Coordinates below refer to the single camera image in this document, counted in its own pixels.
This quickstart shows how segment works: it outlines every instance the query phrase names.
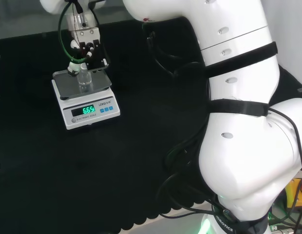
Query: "black table surface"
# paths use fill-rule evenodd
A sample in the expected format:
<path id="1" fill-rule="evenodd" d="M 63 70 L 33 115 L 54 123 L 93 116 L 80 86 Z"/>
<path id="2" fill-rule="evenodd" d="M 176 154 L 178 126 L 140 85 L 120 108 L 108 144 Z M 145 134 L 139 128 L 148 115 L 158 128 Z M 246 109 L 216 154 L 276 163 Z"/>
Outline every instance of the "black table surface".
<path id="1" fill-rule="evenodd" d="M 154 28 L 167 53 L 198 55 L 185 19 Z M 68 65 L 57 32 L 0 40 L 0 234 L 119 232 L 177 209 L 154 197 L 169 176 L 163 156 L 206 117 L 204 73 L 187 68 L 168 76 L 150 56 L 139 22 L 100 30 L 121 116 L 70 131 L 51 86 L 52 73 Z M 271 104 L 302 97 L 300 87 L 281 68 Z"/>

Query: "green digital readout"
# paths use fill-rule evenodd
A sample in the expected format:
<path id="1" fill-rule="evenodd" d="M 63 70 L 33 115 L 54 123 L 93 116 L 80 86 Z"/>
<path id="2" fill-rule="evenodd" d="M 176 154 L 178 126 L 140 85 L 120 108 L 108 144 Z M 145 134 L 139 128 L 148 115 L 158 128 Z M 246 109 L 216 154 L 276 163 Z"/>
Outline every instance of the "green digital readout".
<path id="1" fill-rule="evenodd" d="M 74 109 L 71 112 L 72 112 L 72 116 L 75 117 L 80 115 L 86 115 L 95 111 L 96 109 L 94 108 L 94 105 L 90 105 L 90 106 L 84 106 L 81 108 Z"/>
<path id="2" fill-rule="evenodd" d="M 95 112 L 94 105 L 87 106 L 83 108 L 83 114 L 88 114 L 90 112 Z"/>

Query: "wire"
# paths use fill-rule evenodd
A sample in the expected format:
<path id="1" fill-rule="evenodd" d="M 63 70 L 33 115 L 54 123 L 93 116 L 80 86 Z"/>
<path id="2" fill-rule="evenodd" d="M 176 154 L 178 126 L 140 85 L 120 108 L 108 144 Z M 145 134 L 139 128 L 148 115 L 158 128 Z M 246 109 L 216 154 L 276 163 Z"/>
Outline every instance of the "wire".
<path id="1" fill-rule="evenodd" d="M 160 188 L 158 189 L 158 191 L 156 193 L 156 196 L 155 196 L 155 200 L 156 201 L 159 200 L 159 197 L 160 197 L 160 194 L 161 194 L 162 190 L 164 188 L 166 188 L 166 186 L 168 185 L 168 183 L 170 181 L 172 181 L 174 178 L 176 178 L 177 176 L 179 176 L 179 173 L 175 173 L 175 174 L 171 175 L 169 178 L 167 178 L 162 183 L 162 185 L 160 186 Z M 184 214 L 184 215 L 180 215 L 180 216 L 167 216 L 167 215 L 164 215 L 164 214 L 160 214 L 164 218 L 176 219 L 176 218 L 182 218 L 182 217 L 186 217 L 188 215 L 194 215 L 194 214 L 209 214 L 209 215 L 215 215 L 215 214 L 217 214 L 214 211 L 205 211 L 205 210 L 199 210 L 199 209 L 194 209 L 194 208 L 189 208 L 189 207 L 183 206 L 179 202 L 177 202 L 169 193 L 168 193 L 168 195 L 169 195 L 169 198 L 171 199 L 171 201 L 173 203 L 175 203 L 177 206 L 179 206 L 181 208 L 184 208 L 185 210 L 193 211 L 193 212 L 192 213 L 188 213 L 188 214 Z"/>
<path id="2" fill-rule="evenodd" d="M 291 214 L 292 214 L 292 212 L 294 211 L 294 207 L 296 206 L 297 198 L 298 198 L 299 191 L 300 191 L 301 187 L 302 187 L 302 179 L 301 179 L 301 180 L 299 181 L 299 183 L 298 183 L 298 186 L 297 186 L 297 189 L 296 189 L 296 192 L 295 192 L 294 202 L 293 202 L 293 204 L 292 204 L 292 206 L 291 206 L 290 211 L 289 211 L 289 212 L 286 212 L 284 209 L 282 209 L 282 208 L 280 207 L 280 209 L 285 213 L 285 217 L 276 220 L 276 222 L 272 223 L 271 225 L 275 225 L 275 224 L 277 224 L 277 223 L 282 223 L 283 221 L 287 220 L 288 218 L 289 218 L 292 222 L 294 222 L 294 223 L 296 224 L 296 220 L 293 219 L 293 218 L 291 217 Z"/>
<path id="3" fill-rule="evenodd" d="M 291 118 L 289 118 L 287 115 L 283 114 L 282 112 L 279 112 L 279 111 L 274 110 L 272 108 L 269 108 L 269 110 L 272 111 L 272 112 L 275 112 L 278 115 L 282 116 L 283 118 L 287 119 L 287 121 L 289 121 L 292 124 L 292 126 L 293 126 L 293 128 L 295 130 L 298 151 L 299 151 L 299 155 L 300 155 L 300 158 L 301 158 L 301 164 L 302 164 L 302 144 L 301 144 L 301 138 L 299 136 L 299 132 L 298 132 L 298 128 L 297 128 L 296 124 L 294 123 L 293 120 L 291 120 Z M 297 219 L 297 223 L 296 223 L 295 229 L 294 229 L 294 234 L 296 234 L 296 232 L 297 232 L 297 229 L 298 229 L 298 227 L 300 225 L 301 219 L 302 219 L 302 210 L 301 210 L 300 215 L 299 215 L 299 217 Z"/>
<path id="4" fill-rule="evenodd" d="M 62 35 L 61 35 L 61 23 L 62 23 L 62 20 L 63 20 L 63 17 L 65 15 L 65 13 L 67 12 L 67 10 L 69 9 L 69 7 L 71 6 L 71 2 L 69 2 L 63 9 L 63 11 L 61 12 L 61 15 L 60 15 L 60 18 L 59 18 L 59 22 L 58 22 L 58 39 L 59 39 L 59 42 L 62 46 L 62 49 L 64 51 L 64 53 L 66 54 L 66 56 L 70 59 L 71 62 L 73 63 L 76 63 L 76 64 L 81 64 L 81 63 L 84 63 L 86 58 L 82 58 L 82 59 L 75 59 L 73 58 L 68 52 L 67 50 L 65 49 L 64 47 L 64 44 L 63 44 L 63 41 L 62 41 Z"/>
<path id="5" fill-rule="evenodd" d="M 173 175 L 171 175 L 169 178 L 167 178 L 160 186 L 160 188 L 157 190 L 156 196 L 155 196 L 155 200 L 158 201 L 160 194 L 162 192 L 162 190 L 166 187 L 166 185 L 175 177 L 178 176 L 178 173 L 175 173 Z M 198 212 L 192 212 L 192 213 L 188 213 L 188 214 L 183 214 L 183 215 L 179 215 L 179 216 L 167 216 L 164 214 L 160 214 L 160 216 L 164 217 L 164 218 L 169 218 L 169 219 L 176 219 L 176 218 L 183 218 L 189 215 L 194 215 L 194 214 L 198 214 Z"/>

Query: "white robotic arm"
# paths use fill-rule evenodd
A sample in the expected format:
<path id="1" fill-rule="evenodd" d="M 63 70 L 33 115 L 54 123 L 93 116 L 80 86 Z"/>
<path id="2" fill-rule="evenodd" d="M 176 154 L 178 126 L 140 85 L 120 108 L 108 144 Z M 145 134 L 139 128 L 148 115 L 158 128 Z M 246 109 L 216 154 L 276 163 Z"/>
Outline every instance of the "white robotic arm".
<path id="1" fill-rule="evenodd" d="M 211 101 L 267 106 L 279 83 L 279 67 L 260 0 L 123 0 L 137 20 L 186 17 L 197 36 L 208 71 Z M 302 142 L 302 99 L 272 106 L 297 125 Z M 240 221 L 263 218 L 277 195 L 302 167 L 293 126 L 268 116 L 216 111 L 209 117 L 199 164 L 219 202 Z M 233 233 L 206 215 L 208 233 Z M 270 233 L 261 227 L 256 233 Z"/>
<path id="2" fill-rule="evenodd" d="M 97 28 L 96 18 L 92 10 L 101 8 L 105 5 L 105 0 L 93 1 L 93 9 L 88 8 L 88 0 L 72 1 L 72 7 L 67 9 L 66 19 L 68 29 L 71 31 L 73 41 L 71 48 L 80 50 L 80 54 L 85 58 L 91 58 L 94 55 L 103 54 L 104 50 L 101 48 L 100 32 Z M 51 14 L 61 14 L 63 9 L 67 6 L 64 0 L 40 0 L 44 9 Z M 108 66 L 105 55 L 94 56 L 87 61 L 88 70 L 103 69 Z M 71 60 L 68 73 L 71 76 L 76 76 L 81 67 L 79 62 Z"/>

